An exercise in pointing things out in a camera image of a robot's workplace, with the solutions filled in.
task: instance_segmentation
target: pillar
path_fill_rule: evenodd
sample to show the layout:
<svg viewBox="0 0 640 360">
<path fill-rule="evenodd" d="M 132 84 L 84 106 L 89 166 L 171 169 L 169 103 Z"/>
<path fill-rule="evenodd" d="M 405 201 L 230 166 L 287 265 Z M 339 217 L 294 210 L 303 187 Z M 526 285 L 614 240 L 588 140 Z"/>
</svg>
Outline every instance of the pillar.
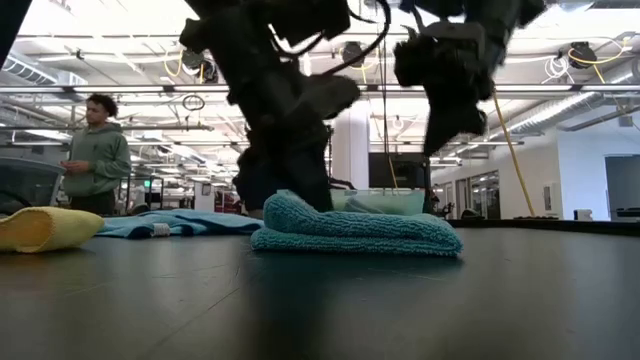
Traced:
<svg viewBox="0 0 640 360">
<path fill-rule="evenodd" d="M 356 189 L 369 188 L 369 116 L 365 101 L 353 104 L 334 119 L 331 138 L 332 176 L 351 182 Z"/>
</svg>

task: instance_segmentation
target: clear plastic bin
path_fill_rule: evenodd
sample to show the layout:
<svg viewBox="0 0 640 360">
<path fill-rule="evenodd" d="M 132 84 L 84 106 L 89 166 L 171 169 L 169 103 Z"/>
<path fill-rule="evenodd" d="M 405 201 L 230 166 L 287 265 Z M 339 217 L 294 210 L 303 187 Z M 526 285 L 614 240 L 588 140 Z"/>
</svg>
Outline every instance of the clear plastic bin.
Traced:
<svg viewBox="0 0 640 360">
<path fill-rule="evenodd" d="M 38 161 L 0 157 L 0 213 L 25 206 L 55 204 L 64 168 Z"/>
<path fill-rule="evenodd" d="M 409 189 L 331 190 L 336 211 L 358 211 L 393 215 L 422 213 L 424 193 Z"/>
</svg>

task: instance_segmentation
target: table surface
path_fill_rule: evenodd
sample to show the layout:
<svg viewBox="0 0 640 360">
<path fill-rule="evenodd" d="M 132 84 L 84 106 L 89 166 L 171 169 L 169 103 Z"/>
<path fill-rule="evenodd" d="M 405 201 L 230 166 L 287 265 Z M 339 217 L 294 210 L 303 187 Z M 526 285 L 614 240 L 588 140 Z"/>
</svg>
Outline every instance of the table surface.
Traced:
<svg viewBox="0 0 640 360">
<path fill-rule="evenodd" d="M 640 240 L 458 231 L 458 259 L 244 237 L 2 255 L 0 359 L 640 359 Z"/>
</svg>

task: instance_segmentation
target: teal towel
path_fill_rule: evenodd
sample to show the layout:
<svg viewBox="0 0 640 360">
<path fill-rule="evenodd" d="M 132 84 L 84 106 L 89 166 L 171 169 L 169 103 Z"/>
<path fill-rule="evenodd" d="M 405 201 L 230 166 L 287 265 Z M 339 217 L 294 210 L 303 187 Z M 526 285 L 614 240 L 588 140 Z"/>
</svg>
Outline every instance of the teal towel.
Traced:
<svg viewBox="0 0 640 360">
<path fill-rule="evenodd" d="M 298 197 L 271 196 L 264 224 L 251 236 L 254 250 L 456 256 L 462 241 L 446 221 L 414 216 L 318 213 Z"/>
</svg>

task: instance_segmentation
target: yellow cable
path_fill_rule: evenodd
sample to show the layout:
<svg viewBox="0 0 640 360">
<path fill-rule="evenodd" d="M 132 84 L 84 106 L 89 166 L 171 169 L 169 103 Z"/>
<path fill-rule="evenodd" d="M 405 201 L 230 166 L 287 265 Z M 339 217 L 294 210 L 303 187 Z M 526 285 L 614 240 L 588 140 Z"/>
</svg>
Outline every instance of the yellow cable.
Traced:
<svg viewBox="0 0 640 360">
<path fill-rule="evenodd" d="M 622 54 L 624 53 L 624 47 L 627 45 L 627 41 L 623 40 L 622 41 L 622 46 L 620 47 L 620 52 L 618 53 L 618 55 L 610 57 L 608 59 L 604 59 L 604 60 L 598 60 L 598 61 L 589 61 L 589 60 L 583 60 L 580 59 L 578 57 L 573 56 L 571 53 L 573 52 L 573 49 L 569 50 L 569 52 L 567 53 L 567 56 L 569 56 L 571 59 L 583 63 L 583 64 L 589 64 L 589 65 L 601 65 L 601 64 L 606 64 L 608 62 L 611 62 L 613 60 L 616 60 L 618 58 L 620 58 L 620 56 L 622 56 Z"/>
<path fill-rule="evenodd" d="M 180 75 L 180 71 L 182 70 L 182 51 L 183 50 L 180 50 L 180 59 L 178 59 L 178 72 L 177 73 L 172 73 L 171 70 L 169 70 L 169 65 L 167 65 L 167 60 L 166 60 L 166 57 L 169 54 L 169 50 L 167 50 L 167 52 L 165 53 L 164 70 L 171 77 L 176 77 L 176 76 Z"/>
<path fill-rule="evenodd" d="M 598 74 L 598 77 L 600 78 L 600 81 L 602 81 L 603 84 L 606 84 L 607 82 L 604 81 L 604 76 L 602 76 L 602 73 L 600 72 L 600 69 L 598 69 L 598 65 L 593 65 L 593 69 L 596 71 L 596 74 Z"/>
<path fill-rule="evenodd" d="M 504 117 L 502 116 L 502 110 L 500 110 L 500 104 L 498 103 L 498 97 L 495 89 L 493 90 L 493 103 L 496 106 L 496 113 L 498 114 L 498 119 L 500 119 L 502 132 L 504 132 L 504 137 L 505 139 L 507 139 L 507 144 L 509 145 L 509 151 L 511 152 L 511 159 L 513 160 L 513 166 L 516 169 L 518 180 L 520 180 L 520 186 L 522 187 L 522 193 L 524 194 L 524 198 L 527 201 L 527 206 L 529 207 L 529 213 L 531 214 L 532 217 L 535 217 L 536 213 L 533 210 L 533 205 L 531 204 L 531 198 L 529 197 L 529 192 L 527 191 L 527 185 L 524 183 L 524 178 L 522 177 L 522 173 L 520 172 L 520 166 L 518 165 L 518 157 L 516 156 L 516 152 L 513 149 L 513 144 L 511 143 L 511 136 L 509 135 L 509 131 L 507 130 L 507 125 L 504 121 Z"/>
</svg>

